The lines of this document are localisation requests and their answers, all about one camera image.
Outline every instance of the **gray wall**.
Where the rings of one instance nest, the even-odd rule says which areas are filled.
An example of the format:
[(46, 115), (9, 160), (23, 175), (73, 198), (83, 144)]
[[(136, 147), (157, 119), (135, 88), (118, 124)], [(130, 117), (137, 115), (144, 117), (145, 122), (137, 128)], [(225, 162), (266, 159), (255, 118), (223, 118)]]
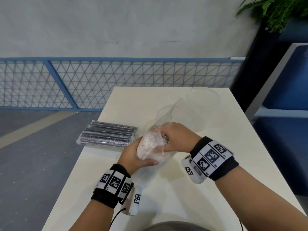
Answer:
[(0, 0), (0, 57), (245, 56), (242, 0)]

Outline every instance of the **white table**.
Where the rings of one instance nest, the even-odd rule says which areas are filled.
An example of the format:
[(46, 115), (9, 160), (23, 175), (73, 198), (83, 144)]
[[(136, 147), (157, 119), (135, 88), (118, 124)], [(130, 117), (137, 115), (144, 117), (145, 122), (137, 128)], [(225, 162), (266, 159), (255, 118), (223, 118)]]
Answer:
[[(221, 104), (201, 136), (209, 136), (235, 153), (239, 164), (296, 208), (301, 206), (228, 88), (214, 88)], [(142, 127), (157, 111), (185, 98), (189, 88), (116, 87), (99, 121)], [(143, 191), (137, 216), (119, 214), (111, 230), (130, 231), (162, 221), (187, 221), (210, 230), (241, 230), (238, 218), (213, 181), (190, 181), (177, 153)], [(84, 147), (56, 201), (43, 231), (68, 230), (90, 201), (94, 186), (120, 153)]]

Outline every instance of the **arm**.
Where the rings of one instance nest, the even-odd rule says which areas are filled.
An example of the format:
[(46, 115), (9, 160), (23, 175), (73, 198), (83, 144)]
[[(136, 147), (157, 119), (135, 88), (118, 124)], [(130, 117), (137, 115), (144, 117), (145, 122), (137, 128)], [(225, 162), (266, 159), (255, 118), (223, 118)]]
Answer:
[[(129, 175), (133, 175), (142, 167), (158, 164), (156, 160), (140, 160), (137, 158), (136, 150), (141, 138), (142, 137), (127, 146), (118, 160), (118, 164), (123, 166), (126, 170), (125, 173), (128, 173)], [(109, 195), (104, 193), (104, 196), (110, 196), (110, 199), (114, 199), (113, 194)], [(92, 199), (69, 231), (108, 231), (113, 211), (114, 207), (106, 206), (105, 204)]]
[[(164, 151), (190, 152), (201, 139), (182, 124), (165, 124)], [(308, 218), (240, 166), (215, 181), (221, 194), (248, 230), (308, 230)]]

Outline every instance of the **diagonal blue post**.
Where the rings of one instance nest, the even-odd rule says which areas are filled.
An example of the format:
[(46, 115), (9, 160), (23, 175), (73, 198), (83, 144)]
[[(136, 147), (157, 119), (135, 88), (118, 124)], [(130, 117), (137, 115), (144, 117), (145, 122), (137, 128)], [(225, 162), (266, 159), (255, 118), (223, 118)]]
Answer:
[(60, 90), (63, 92), (65, 98), (68, 100), (68, 102), (71, 104), (72, 108), (75, 110), (78, 110), (79, 107), (77, 106), (76, 102), (74, 101), (73, 97), (71, 96), (70, 92), (68, 91), (67, 87), (64, 85), (62, 79), (58, 75), (57, 71), (53, 67), (52, 63), (48, 60), (42, 61), (46, 68), (48, 69), (51, 76), (54, 78), (55, 82), (58, 84)]

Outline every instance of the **green plant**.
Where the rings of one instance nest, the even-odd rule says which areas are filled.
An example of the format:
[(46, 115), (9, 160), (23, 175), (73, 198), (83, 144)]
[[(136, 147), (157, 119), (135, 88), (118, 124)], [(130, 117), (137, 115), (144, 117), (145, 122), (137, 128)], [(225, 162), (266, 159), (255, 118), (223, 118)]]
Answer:
[(308, 17), (308, 0), (244, 0), (237, 12), (251, 8), (251, 16), (257, 22), (267, 20), (269, 32), (283, 32), (291, 18)]

